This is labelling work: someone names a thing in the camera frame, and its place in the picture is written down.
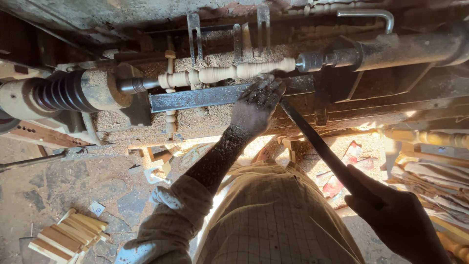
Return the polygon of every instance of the rolled sleeve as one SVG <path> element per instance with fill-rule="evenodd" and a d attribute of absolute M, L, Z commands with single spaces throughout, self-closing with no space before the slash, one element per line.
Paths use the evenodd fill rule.
<path fill-rule="evenodd" d="M 209 191 L 192 177 L 182 175 L 171 188 L 158 186 L 150 201 L 157 204 L 140 225 L 138 236 L 119 251 L 115 263 L 191 263 L 189 241 L 212 208 Z"/>

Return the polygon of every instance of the metal plate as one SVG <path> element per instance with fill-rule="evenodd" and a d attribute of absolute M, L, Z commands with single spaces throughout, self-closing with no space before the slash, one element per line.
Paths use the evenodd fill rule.
<path fill-rule="evenodd" d="M 285 96 L 314 92 L 314 79 L 312 75 L 287 78 L 284 81 L 287 85 Z M 251 84 L 151 94 L 149 96 L 151 112 L 158 113 L 169 110 L 234 103 Z"/>

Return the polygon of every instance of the wooden block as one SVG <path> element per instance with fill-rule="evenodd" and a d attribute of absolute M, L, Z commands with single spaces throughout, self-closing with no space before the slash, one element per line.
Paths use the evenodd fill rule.
<path fill-rule="evenodd" d="M 109 235 L 106 234 L 106 233 L 101 232 L 99 235 L 101 236 L 100 239 L 101 239 L 102 241 L 106 241 L 106 240 L 109 239 Z"/>
<path fill-rule="evenodd" d="M 99 241 L 99 237 L 95 238 L 93 241 L 91 241 L 86 247 L 91 248 L 92 246 L 96 245 L 96 243 Z"/>
<path fill-rule="evenodd" d="M 76 222 L 75 220 L 73 219 L 70 219 L 70 218 L 66 218 L 62 221 L 62 223 L 70 226 L 70 227 L 73 227 L 74 229 L 86 234 L 87 236 L 89 237 L 92 237 L 93 239 L 97 236 L 96 233 L 94 233 L 94 231 L 92 231 L 91 229 L 89 229 L 88 227 L 82 225 L 82 224 L 79 224 L 78 222 Z"/>
<path fill-rule="evenodd" d="M 76 213 L 75 209 L 72 208 L 72 209 L 68 210 L 68 212 L 62 217 L 62 219 L 60 219 L 58 224 L 60 224 L 65 218 L 69 217 L 71 214 L 74 214 L 74 213 Z"/>
<path fill-rule="evenodd" d="M 58 225 L 52 225 L 51 227 L 63 233 L 64 235 L 67 235 L 75 240 L 78 240 L 83 245 L 87 245 L 94 239 L 94 237 L 88 236 L 87 234 L 80 232 L 74 229 L 73 227 L 70 227 L 64 223 L 60 223 Z"/>
<path fill-rule="evenodd" d="M 68 262 L 67 264 L 76 264 L 76 260 L 78 259 L 80 255 L 79 254 L 75 254 L 75 256 L 73 256 Z"/>
<path fill-rule="evenodd" d="M 67 263 L 72 256 L 65 254 L 59 249 L 47 244 L 41 239 L 35 239 L 31 241 L 28 247 L 34 251 L 41 253 L 44 256 L 51 258 L 52 260 L 57 261 L 58 263 Z"/>
<path fill-rule="evenodd" d="M 92 230 L 95 235 L 98 235 L 99 232 L 102 231 L 101 228 L 91 224 L 89 221 L 86 221 L 85 218 L 77 216 L 77 214 L 70 215 L 68 218 L 74 220 L 78 224 L 86 227 L 87 229 Z"/>
<path fill-rule="evenodd" d="M 52 229 L 51 227 L 44 228 L 39 234 L 38 238 L 44 240 L 51 246 L 54 246 L 69 256 L 74 256 L 80 248 L 81 244 L 75 240 L 61 234 L 60 232 Z"/>
<path fill-rule="evenodd" d="M 81 264 L 83 259 L 85 258 L 85 254 L 86 254 L 86 251 L 82 251 L 80 254 L 78 254 L 78 258 L 77 258 L 75 264 Z"/>
<path fill-rule="evenodd" d="M 88 223 L 96 226 L 97 228 L 101 229 L 101 231 L 106 230 L 106 228 L 108 226 L 108 224 L 106 224 L 104 222 L 101 222 L 99 220 L 93 219 L 93 218 L 88 217 L 88 216 L 84 216 L 82 214 L 75 214 L 74 216 L 78 219 L 82 219 L 82 222 L 88 222 Z"/>

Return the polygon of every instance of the metal pipe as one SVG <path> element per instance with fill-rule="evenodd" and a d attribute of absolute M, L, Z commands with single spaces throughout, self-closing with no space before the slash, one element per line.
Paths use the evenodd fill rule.
<path fill-rule="evenodd" d="M 12 163 L 7 163 L 7 164 L 0 164 L 0 173 L 2 173 L 4 171 L 11 170 L 11 169 L 26 167 L 26 166 L 34 165 L 34 164 L 38 164 L 38 163 L 59 160 L 61 158 L 64 158 L 65 155 L 66 155 L 66 153 L 62 152 L 60 154 L 55 154 L 55 155 L 51 155 L 51 156 L 47 156 L 47 157 L 35 158 L 35 159 L 30 159 L 30 160 L 23 160 L 23 161 L 12 162 Z"/>
<path fill-rule="evenodd" d="M 382 9 L 338 10 L 337 16 L 378 16 L 386 19 L 386 34 L 391 34 L 394 28 L 394 16 Z"/>

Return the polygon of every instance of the wooden workpiece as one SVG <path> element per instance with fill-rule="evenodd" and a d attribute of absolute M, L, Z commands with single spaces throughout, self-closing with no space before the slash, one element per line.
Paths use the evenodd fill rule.
<path fill-rule="evenodd" d="M 241 63 L 237 67 L 232 65 L 228 68 L 208 67 L 200 71 L 192 70 L 176 72 L 175 74 L 164 73 L 158 76 L 161 88 L 189 86 L 199 83 L 216 83 L 218 81 L 232 78 L 252 78 L 259 73 L 267 73 L 274 70 L 290 72 L 295 70 L 294 58 L 284 58 L 280 62 Z"/>

